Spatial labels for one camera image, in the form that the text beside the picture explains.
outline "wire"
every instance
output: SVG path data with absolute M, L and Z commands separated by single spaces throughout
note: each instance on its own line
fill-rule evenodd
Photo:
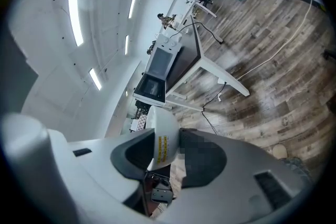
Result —
M 211 33 L 211 35 L 214 37 L 214 39 L 216 39 L 216 41 L 217 41 L 219 44 L 222 44 L 222 42 L 219 41 L 219 40 L 215 37 L 214 33 L 212 33 L 209 29 L 207 29 L 201 22 L 196 22 L 196 23 L 192 23 L 192 24 L 186 25 L 186 26 L 183 27 L 180 31 L 178 31 L 178 33 L 172 35 L 170 38 L 172 38 L 173 36 L 176 36 L 177 34 L 179 34 L 184 28 L 186 28 L 186 27 L 188 27 L 188 26 L 190 26 L 190 25 L 195 25 L 195 24 L 201 24 L 201 25 L 204 27 L 205 30 L 207 30 L 207 31 L 209 31 L 209 32 Z
M 305 20 L 306 20 L 307 15 L 308 15 L 308 13 L 309 13 L 309 11 L 310 11 L 310 8 L 311 8 L 312 1 L 313 1 L 313 0 L 310 0 L 310 5 L 309 5 L 309 8 L 308 8 L 308 10 L 307 10 L 307 12 L 306 12 L 306 14 L 305 14 L 305 17 L 303 18 L 302 23 L 300 24 L 300 26 L 298 27 L 298 29 L 296 29 L 296 31 L 295 31 L 294 34 L 291 36 L 291 38 L 288 39 L 288 40 L 285 42 L 285 44 L 283 44 L 283 45 L 281 46 L 281 48 L 280 48 L 280 49 L 279 49 L 279 50 L 278 50 L 278 51 L 277 51 L 271 58 L 269 58 L 269 59 L 266 60 L 265 62 L 259 64 L 259 65 L 256 66 L 255 68 L 252 68 L 251 70 L 249 70 L 248 72 L 246 72 L 245 74 L 243 74 L 242 76 L 240 76 L 237 80 L 240 80 L 243 76 L 249 74 L 249 73 L 252 72 L 253 70 L 257 69 L 258 67 L 261 67 L 263 64 L 265 64 L 265 63 L 269 62 L 270 60 L 272 60 L 273 57 L 274 57 L 275 55 L 277 55 L 277 54 L 284 48 L 285 45 L 287 45 L 288 43 L 290 43 L 290 42 L 292 41 L 292 39 L 294 38 L 294 36 L 296 35 L 296 33 L 300 30 L 301 26 L 303 25 L 303 23 L 304 23 Z
M 221 89 L 221 91 L 217 94 L 217 95 L 215 95 L 210 101 L 208 101 L 208 102 L 206 102 L 205 103 L 205 105 L 204 106 L 202 106 L 202 108 L 204 108 L 207 104 L 209 104 L 209 103 L 211 103 L 223 90 L 224 90 L 224 88 L 225 88 L 225 85 L 226 85 L 226 82 L 224 82 L 224 85 L 223 85 L 223 87 L 222 87 L 222 89 Z M 217 134 L 217 132 L 216 132 L 216 130 L 215 130 L 215 128 L 213 127 L 213 125 L 211 124 L 211 122 L 208 120 L 208 118 L 204 115 L 204 113 L 203 113 L 203 111 L 201 112 L 202 113 L 202 115 L 203 115 L 203 117 L 207 120 L 207 122 L 209 123 L 209 125 L 211 126 L 211 128 L 212 128 L 212 130 L 215 132 L 215 134 L 216 135 L 218 135 Z

